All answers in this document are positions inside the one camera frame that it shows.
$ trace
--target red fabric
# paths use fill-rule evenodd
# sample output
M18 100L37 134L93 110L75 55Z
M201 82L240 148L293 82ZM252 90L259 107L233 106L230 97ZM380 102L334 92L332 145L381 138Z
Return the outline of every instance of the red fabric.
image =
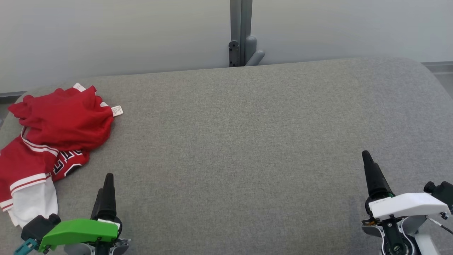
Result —
M94 87L75 87L81 91L59 88L41 97L27 95L9 107L28 132L0 151L3 210L12 206L11 193L45 181L48 174L53 181L63 179L88 162L89 151L110 136L111 108L100 106L102 98L95 95Z
M57 156L53 170L50 172L52 175L52 181L56 182L68 174L74 172L77 168L88 162L90 154L87 151L67 151L60 152Z
M0 203L2 203L0 207L2 210L10 205L4 202L12 198L13 191L26 184L45 181L45 174L53 169L56 155L57 151L24 143L20 136L0 151ZM31 176L35 177L23 183L16 183Z
M19 118L22 126L30 127L27 139L60 151L92 150L102 145L110 135L113 113L101 107L102 98L92 86L83 92L75 88L33 97L8 109Z

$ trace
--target basketball jersey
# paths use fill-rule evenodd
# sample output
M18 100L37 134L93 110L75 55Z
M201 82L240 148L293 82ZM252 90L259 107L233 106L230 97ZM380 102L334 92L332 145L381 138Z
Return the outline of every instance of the basketball jersey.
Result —
M24 128L0 151L0 207L23 227L37 215L57 214L52 182L88 162L89 151L109 137L113 113L94 87L78 83L25 96L9 110Z

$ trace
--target white wall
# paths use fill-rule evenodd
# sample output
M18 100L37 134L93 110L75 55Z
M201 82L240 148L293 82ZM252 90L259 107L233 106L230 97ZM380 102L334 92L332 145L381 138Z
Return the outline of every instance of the white wall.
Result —
M256 0L261 64L368 55L453 61L452 0Z
M0 0L0 93L111 74L228 66L228 0ZM452 0L255 0L261 64L453 60Z
M228 66L228 0L1 0L0 93Z

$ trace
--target white sleeve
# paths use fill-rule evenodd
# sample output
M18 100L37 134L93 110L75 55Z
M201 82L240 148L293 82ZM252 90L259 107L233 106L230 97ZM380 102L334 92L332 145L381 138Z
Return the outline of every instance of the white sleeve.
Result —
M47 178L46 182L18 190L12 197L13 208L8 212L13 224L18 223L22 228L38 215L48 218L49 215L58 213L57 193L51 178Z

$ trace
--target white stripe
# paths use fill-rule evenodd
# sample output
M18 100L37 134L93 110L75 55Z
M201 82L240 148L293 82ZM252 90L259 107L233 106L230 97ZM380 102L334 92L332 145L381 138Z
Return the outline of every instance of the white stripe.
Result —
M42 178L45 178L45 177L46 177L45 173L39 173L39 174L35 174L35 175L32 175L32 176L26 177L24 179L20 179L20 180L16 181L15 183L11 184L10 191L12 191L17 186L20 186L20 185L25 184L25 183L30 182L30 181L35 181L37 179L42 179Z
M74 85L73 88L75 88L76 90L78 90L80 92L83 92L86 90L86 88L84 88L80 83L76 83L76 85Z
M1 202L0 203L0 207L5 207L5 206L10 205L12 203L13 203L13 199L11 198L11 199L8 199L6 201Z
M35 181L35 182L29 183L29 184L27 184L27 185L23 185L23 186L21 186L21 187L15 189L13 192L11 192L11 195L13 195L14 193L16 193L16 191L20 191L21 189L25 189L25 188L27 188L27 187L30 187L30 186L33 186L33 185L36 185L36 184L39 184L39 183L44 183L44 182L46 182L46 181L47 181L47 179L46 179L46 180Z
M65 173L64 173L64 176L66 177L67 173L75 166L83 166L82 164L74 164L72 165Z
M53 150L53 151L55 151L56 153L58 153L58 150L55 149L55 148L52 148L52 147L47 146L47 145L38 145L38 144L34 144L34 143L30 142L29 140L25 139L25 138L24 138L24 133L25 133L25 130L26 130L26 129L27 129L26 127L22 127L22 132L20 133L20 137L22 138L22 141L24 141L24 143L26 143L27 145L29 145L29 147L30 147L30 146L34 146L34 147L38 147L38 148L47 148L47 149L49 149L49 150Z
M34 151L34 152L50 152L52 153L55 157L58 155L58 152L55 152L54 150L50 150L48 148L35 148L29 144L27 144L27 146L30 148L30 150Z
M2 209L2 211L7 211L9 209L13 208L13 205L9 206L9 207L5 207L4 209Z

